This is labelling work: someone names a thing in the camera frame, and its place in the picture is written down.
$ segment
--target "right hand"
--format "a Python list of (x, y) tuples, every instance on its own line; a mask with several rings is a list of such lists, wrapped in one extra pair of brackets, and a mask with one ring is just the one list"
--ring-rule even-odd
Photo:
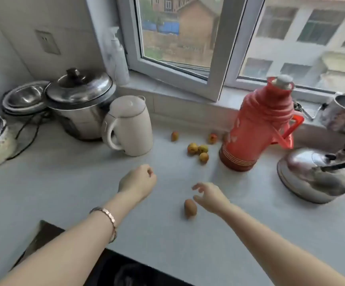
[(138, 202), (145, 199), (156, 184), (156, 174), (149, 165), (140, 165), (129, 171), (119, 182), (118, 192), (129, 192), (138, 198)]
[(193, 199), (211, 213), (218, 215), (231, 204), (221, 189), (213, 183), (197, 183), (192, 189), (198, 189), (199, 193), (203, 193), (203, 196), (194, 195)]

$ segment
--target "rose gold bracelet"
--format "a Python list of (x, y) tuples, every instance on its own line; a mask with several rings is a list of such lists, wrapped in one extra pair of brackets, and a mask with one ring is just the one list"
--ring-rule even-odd
[(109, 244), (113, 243), (114, 240), (117, 238), (116, 220), (114, 219), (113, 215), (108, 210), (106, 210), (105, 208), (101, 208), (101, 207), (95, 207), (93, 210), (91, 210), (89, 212), (89, 214), (91, 214), (92, 212), (95, 212), (95, 211), (103, 212), (106, 216), (108, 216), (108, 218), (110, 219), (110, 222), (113, 224), (114, 238), (113, 238), (113, 240), (111, 240), (109, 242)]

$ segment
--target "spray bottle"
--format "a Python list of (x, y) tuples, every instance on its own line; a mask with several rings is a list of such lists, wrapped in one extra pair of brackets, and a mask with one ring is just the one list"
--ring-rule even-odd
[(109, 75), (113, 78), (117, 85), (126, 85), (130, 82), (128, 75), (127, 62), (125, 57), (125, 50), (116, 37), (119, 27), (111, 27), (107, 31), (106, 36), (106, 51), (108, 55), (107, 70)]

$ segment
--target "kitchen counter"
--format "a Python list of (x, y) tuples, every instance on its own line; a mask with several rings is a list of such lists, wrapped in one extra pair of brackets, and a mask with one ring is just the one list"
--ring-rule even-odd
[[(180, 132), (176, 143), (170, 141), (173, 130)], [(193, 220), (184, 218), (191, 186), (210, 181), (233, 203), (345, 275), (345, 195), (326, 205), (294, 196), (276, 173), (285, 154), (279, 146), (271, 146), (251, 171), (238, 173), (218, 159), (220, 142), (210, 146), (207, 165), (187, 156), (187, 145), (205, 143), (208, 130), (158, 120), (153, 132), (151, 152), (131, 158), (101, 142), (75, 140), (58, 124), (43, 125), (26, 152), (0, 166), (0, 277), (40, 220), (73, 226), (142, 163), (154, 167), (158, 183), (123, 221), (109, 249), (198, 286), (272, 285), (220, 218), (201, 207)]]

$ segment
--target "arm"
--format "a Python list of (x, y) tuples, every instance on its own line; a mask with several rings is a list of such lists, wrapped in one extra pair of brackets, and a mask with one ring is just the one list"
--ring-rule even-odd
[[(117, 226), (155, 184), (156, 175), (148, 165), (122, 178), (118, 194), (104, 205)], [(102, 212), (93, 212), (17, 265), (0, 281), (0, 286), (82, 286), (112, 234), (110, 219)]]
[(345, 286), (344, 276), (231, 204), (213, 183), (195, 189), (204, 194), (194, 200), (232, 228), (276, 286)]

